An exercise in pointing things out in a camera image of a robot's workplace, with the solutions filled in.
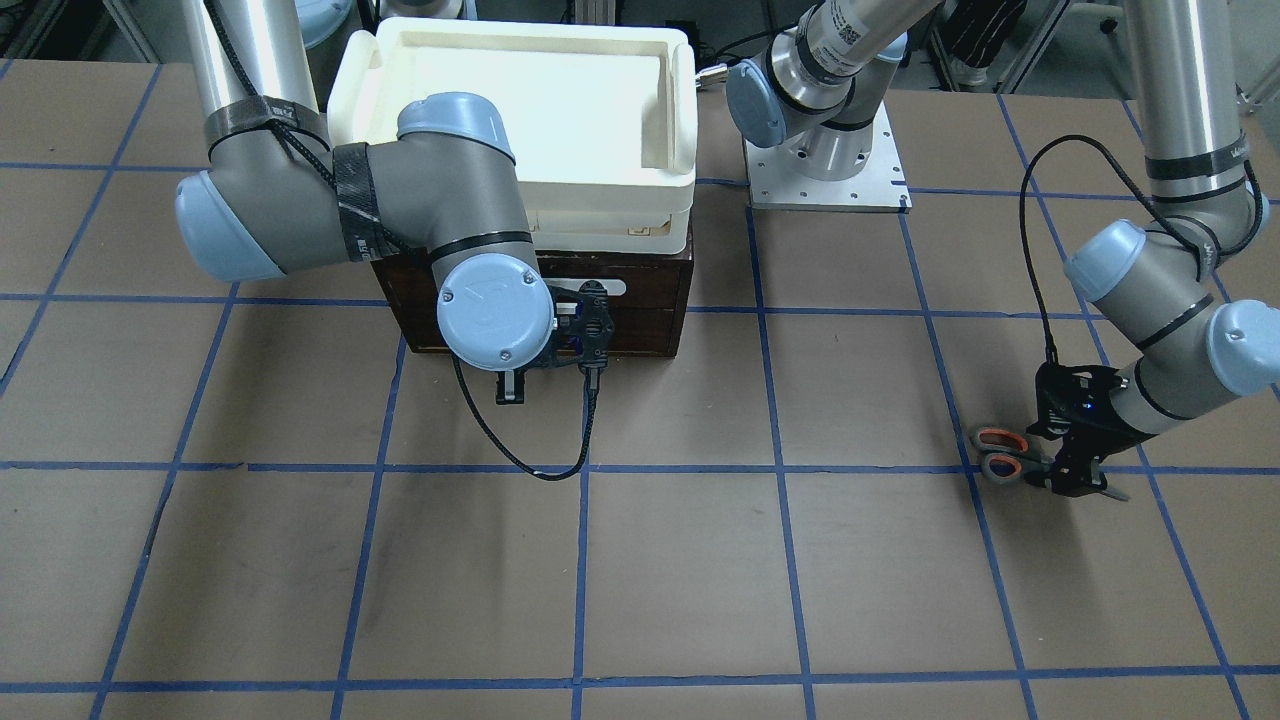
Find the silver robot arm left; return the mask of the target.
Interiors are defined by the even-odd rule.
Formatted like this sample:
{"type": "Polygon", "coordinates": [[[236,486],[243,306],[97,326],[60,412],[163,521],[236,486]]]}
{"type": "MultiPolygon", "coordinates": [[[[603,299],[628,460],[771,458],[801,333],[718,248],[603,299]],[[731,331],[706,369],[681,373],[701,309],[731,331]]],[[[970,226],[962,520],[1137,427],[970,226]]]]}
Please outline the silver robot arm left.
{"type": "MultiPolygon", "coordinates": [[[[874,60],[931,1],[822,1],[727,69],[726,100],[741,136],[772,149],[849,120],[879,100],[874,60]]],[[[1151,195],[1121,181],[1148,211],[1106,225],[1064,264],[1073,288],[1138,351],[1129,366],[1068,366],[1053,337],[1036,372],[1038,416],[1023,432],[979,427],[983,475],[1068,497],[1121,498],[1102,470],[1133,448],[1277,380],[1277,310],[1222,302],[1208,278],[1268,219],[1234,99],[1224,1],[1128,1],[1132,72],[1151,195]]]]}

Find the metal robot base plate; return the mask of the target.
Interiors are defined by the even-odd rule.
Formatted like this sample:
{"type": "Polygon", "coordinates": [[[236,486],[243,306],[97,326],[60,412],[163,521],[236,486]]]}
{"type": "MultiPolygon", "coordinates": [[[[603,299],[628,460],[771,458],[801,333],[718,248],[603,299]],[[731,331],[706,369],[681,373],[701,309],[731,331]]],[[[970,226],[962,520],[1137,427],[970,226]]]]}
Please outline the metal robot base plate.
{"type": "Polygon", "coordinates": [[[772,149],[742,141],[751,205],[782,211],[908,213],[913,200],[884,104],[870,126],[824,126],[772,149]]]}

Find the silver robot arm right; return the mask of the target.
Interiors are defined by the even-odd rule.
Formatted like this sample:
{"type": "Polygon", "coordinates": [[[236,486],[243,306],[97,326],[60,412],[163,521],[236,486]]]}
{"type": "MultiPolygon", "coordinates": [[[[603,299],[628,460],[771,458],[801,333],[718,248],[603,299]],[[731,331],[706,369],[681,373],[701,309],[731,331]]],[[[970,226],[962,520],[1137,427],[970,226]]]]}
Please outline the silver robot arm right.
{"type": "Polygon", "coordinates": [[[429,270],[458,364],[524,374],[573,350],[596,402],[612,323],[596,283],[541,277],[498,109],[467,92],[408,102],[384,143],[337,143],[315,99],[289,1],[186,1],[210,167],[180,181],[175,217],[193,260],[227,283],[402,256],[429,270]]]}

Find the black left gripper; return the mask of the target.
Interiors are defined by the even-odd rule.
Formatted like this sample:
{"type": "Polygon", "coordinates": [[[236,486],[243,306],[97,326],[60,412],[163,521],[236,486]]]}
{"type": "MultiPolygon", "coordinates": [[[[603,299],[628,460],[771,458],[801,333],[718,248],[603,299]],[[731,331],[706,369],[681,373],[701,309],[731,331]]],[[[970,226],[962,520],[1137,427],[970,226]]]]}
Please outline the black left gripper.
{"type": "Polygon", "coordinates": [[[1123,388],[1117,369],[1043,363],[1036,372],[1037,419],[1027,430],[1061,442],[1050,466],[1050,491],[1069,498],[1105,495],[1100,461],[1123,451],[1123,421],[1111,395],[1123,388]]]}

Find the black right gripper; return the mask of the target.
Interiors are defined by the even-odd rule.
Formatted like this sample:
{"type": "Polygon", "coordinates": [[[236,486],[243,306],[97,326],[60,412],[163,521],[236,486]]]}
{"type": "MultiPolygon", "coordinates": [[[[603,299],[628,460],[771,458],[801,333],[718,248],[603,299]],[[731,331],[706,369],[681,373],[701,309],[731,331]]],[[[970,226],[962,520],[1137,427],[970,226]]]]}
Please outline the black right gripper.
{"type": "MultiPolygon", "coordinates": [[[[550,286],[556,302],[557,325],[549,345],[550,366],[577,364],[584,373],[604,372],[614,334],[609,296],[599,281],[571,281],[570,287],[550,286]]],[[[495,404],[522,405],[526,401],[526,369],[495,374],[495,404]]]]}

